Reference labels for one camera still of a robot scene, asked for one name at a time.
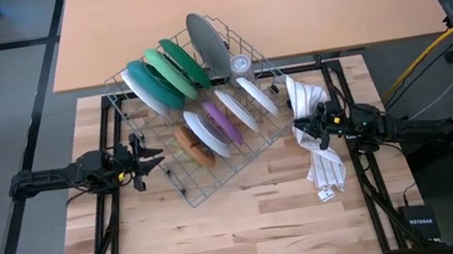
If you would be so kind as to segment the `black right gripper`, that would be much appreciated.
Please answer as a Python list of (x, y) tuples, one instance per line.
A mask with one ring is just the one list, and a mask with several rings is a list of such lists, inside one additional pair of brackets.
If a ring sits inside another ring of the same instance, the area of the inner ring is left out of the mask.
[[(298, 118), (294, 121), (294, 127), (299, 129), (300, 146), (310, 151), (327, 150), (330, 136), (343, 134), (346, 126), (345, 110), (337, 99), (317, 104), (317, 115)], [(304, 129), (319, 127), (320, 134), (317, 137), (310, 135)]]

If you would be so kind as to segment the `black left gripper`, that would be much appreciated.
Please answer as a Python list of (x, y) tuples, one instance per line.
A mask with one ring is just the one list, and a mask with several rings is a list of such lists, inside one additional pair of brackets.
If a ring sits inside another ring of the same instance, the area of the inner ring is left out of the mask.
[[(154, 157), (162, 154), (163, 149), (142, 147), (139, 138), (135, 134), (130, 134), (128, 138), (129, 147), (118, 143), (112, 148), (112, 159), (117, 166), (116, 184), (121, 187), (132, 182), (136, 190), (144, 192), (146, 183), (143, 181), (143, 175), (148, 176), (163, 161), (164, 157)], [(153, 157), (150, 160), (142, 161), (143, 171), (141, 170), (139, 156), (136, 153), (138, 148), (140, 157)]]

